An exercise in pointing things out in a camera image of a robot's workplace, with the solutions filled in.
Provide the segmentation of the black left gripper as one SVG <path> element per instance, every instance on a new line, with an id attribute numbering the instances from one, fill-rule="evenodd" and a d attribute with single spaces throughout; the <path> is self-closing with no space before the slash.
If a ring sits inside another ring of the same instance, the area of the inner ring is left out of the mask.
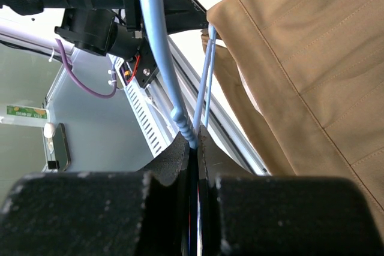
<path id="1" fill-rule="evenodd" d="M 206 29 L 206 9 L 198 0 L 163 0 L 167 33 Z M 1 0 L 21 16 L 62 8 L 64 16 L 55 33 L 93 55 L 133 58 L 141 40 L 137 0 Z"/>

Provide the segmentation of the tan brown skirt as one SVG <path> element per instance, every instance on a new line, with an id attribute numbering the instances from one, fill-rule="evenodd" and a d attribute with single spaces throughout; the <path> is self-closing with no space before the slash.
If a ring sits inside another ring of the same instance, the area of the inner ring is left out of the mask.
<path id="1" fill-rule="evenodd" d="M 383 0 L 222 0 L 215 76 L 273 176 L 336 176 L 383 225 Z"/>

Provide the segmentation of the blue wire hanger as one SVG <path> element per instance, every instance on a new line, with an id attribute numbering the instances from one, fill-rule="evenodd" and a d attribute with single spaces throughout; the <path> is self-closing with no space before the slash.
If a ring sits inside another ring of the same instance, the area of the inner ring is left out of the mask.
<path id="1" fill-rule="evenodd" d="M 173 110 L 170 114 L 171 118 L 179 128 L 179 132 L 189 142 L 190 148 L 196 150 L 198 147 L 198 132 L 196 129 L 201 120 L 206 81 L 212 79 L 211 76 L 208 76 L 208 67 L 213 65 L 213 45 L 216 41 L 216 30 L 212 25 L 208 25 L 209 41 L 206 50 L 204 72 L 199 88 L 194 119 L 191 120 L 184 103 L 169 47 L 164 2 L 163 0 L 140 0 L 140 5 L 148 41 L 173 104 Z"/>

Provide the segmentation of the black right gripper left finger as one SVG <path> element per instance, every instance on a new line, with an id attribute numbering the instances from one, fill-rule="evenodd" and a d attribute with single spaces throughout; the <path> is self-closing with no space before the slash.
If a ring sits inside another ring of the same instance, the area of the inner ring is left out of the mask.
<path id="1" fill-rule="evenodd" d="M 2 255 L 188 255 L 188 158 L 177 135 L 135 172 L 33 173 L 1 207 Z"/>

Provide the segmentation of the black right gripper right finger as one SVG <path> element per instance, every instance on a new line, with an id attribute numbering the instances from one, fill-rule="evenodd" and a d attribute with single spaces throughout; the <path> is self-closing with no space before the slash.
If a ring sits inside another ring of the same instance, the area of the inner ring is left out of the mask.
<path id="1" fill-rule="evenodd" d="M 199 129 L 203 255 L 382 255 L 358 187 L 339 177 L 257 176 Z"/>

